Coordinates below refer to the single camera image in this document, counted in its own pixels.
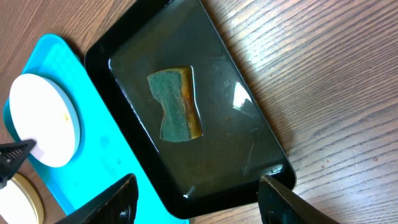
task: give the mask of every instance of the water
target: water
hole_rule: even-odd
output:
[[[280,146],[199,1],[172,1],[109,66],[184,197],[229,189],[283,168]],[[163,141],[163,111],[147,76],[188,66],[203,136]]]

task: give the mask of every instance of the wet sponge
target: wet sponge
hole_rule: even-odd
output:
[[[164,110],[160,138],[180,142],[201,136],[193,102],[191,68],[166,69],[149,75],[147,79],[152,96]]]

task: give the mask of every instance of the white lid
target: white lid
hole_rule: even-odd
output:
[[[25,74],[14,80],[9,103],[18,136],[37,141],[32,155],[50,167],[67,164],[78,148],[80,126],[65,92],[49,79]]]

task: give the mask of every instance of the black tray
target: black tray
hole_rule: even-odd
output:
[[[182,66],[193,69],[203,136],[165,142],[146,77]],[[85,67],[172,215],[257,202],[264,174],[293,189],[293,168],[199,0],[137,0],[89,49]]]

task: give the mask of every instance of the green scrubbing pad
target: green scrubbing pad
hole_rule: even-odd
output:
[[[164,110],[160,138],[170,142],[189,141],[201,136],[193,102],[191,68],[172,68],[147,77],[154,98]]]

